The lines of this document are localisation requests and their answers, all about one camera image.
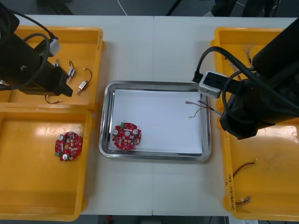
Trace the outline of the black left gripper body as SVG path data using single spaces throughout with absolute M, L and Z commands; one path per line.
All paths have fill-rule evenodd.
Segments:
M 42 61 L 43 59 L 39 58 L 38 60 L 29 59 L 20 63 L 20 83 L 23 84 L 28 80 L 30 83 L 19 90 L 28 95 L 61 95 L 59 93 L 59 81 L 62 78 L 67 79 L 67 74 L 62 68 L 55 67 L 47 61 L 40 73 L 32 78 Z

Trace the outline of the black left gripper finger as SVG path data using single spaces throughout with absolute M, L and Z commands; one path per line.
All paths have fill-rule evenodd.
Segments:
M 66 83 L 66 79 L 62 78 L 59 81 L 59 93 L 67 96 L 67 97 L 71 97 L 73 94 L 73 90 L 71 87 L 68 86 L 68 84 Z

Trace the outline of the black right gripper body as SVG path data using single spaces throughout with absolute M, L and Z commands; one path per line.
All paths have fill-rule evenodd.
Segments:
M 224 111 L 220 118 L 223 130 L 239 140 L 254 137 L 262 128 L 284 121 L 284 109 L 265 91 L 245 79 L 233 84 L 229 78 L 224 84 L 221 100 Z

